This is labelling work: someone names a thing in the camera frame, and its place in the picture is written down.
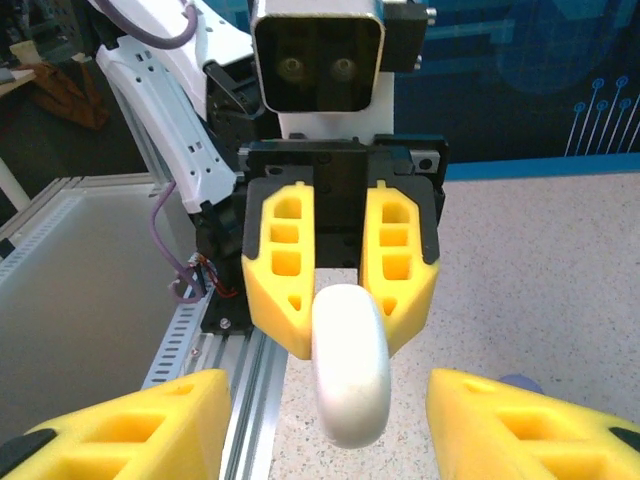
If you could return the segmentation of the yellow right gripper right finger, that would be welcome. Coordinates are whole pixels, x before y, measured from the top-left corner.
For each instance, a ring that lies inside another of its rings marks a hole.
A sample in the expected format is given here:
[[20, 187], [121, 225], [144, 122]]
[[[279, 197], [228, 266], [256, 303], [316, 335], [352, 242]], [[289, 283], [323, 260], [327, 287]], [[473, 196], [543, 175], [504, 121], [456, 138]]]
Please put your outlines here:
[[426, 415], [443, 479], [636, 479], [638, 425], [458, 370], [431, 372]]

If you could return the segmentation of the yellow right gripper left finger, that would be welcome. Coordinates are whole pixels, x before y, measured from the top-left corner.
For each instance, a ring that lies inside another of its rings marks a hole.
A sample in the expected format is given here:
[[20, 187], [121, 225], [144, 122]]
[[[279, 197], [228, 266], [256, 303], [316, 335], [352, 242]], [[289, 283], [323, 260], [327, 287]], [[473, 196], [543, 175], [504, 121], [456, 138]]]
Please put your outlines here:
[[203, 370], [47, 420], [1, 446], [4, 479], [216, 479], [227, 374]]

